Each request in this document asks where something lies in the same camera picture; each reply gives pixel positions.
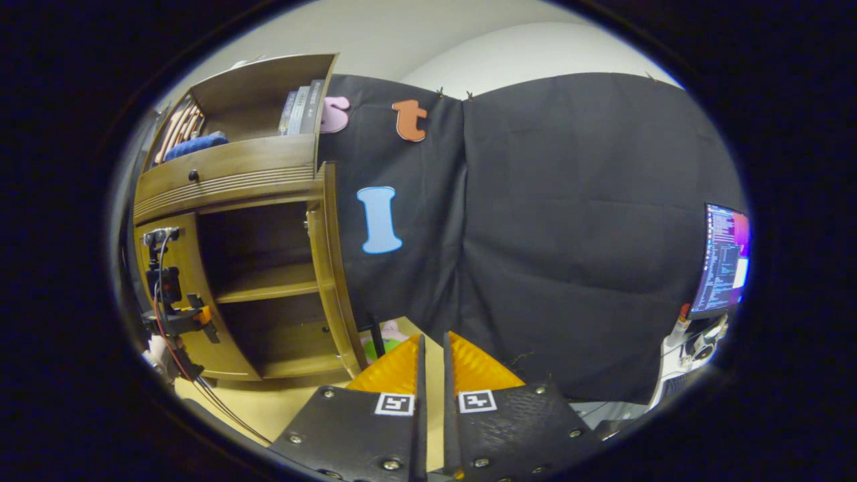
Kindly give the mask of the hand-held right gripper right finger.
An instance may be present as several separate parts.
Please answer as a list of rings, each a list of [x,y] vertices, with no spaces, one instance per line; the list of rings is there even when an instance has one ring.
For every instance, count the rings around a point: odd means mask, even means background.
[[[444,355],[444,470],[456,480],[548,481],[600,449],[553,382],[524,382],[452,331]]]

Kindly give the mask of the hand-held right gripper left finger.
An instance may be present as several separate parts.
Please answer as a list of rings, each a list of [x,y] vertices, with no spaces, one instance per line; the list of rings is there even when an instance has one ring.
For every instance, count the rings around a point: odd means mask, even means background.
[[[425,351],[411,336],[345,387],[319,387],[270,450],[334,481],[425,480]]]

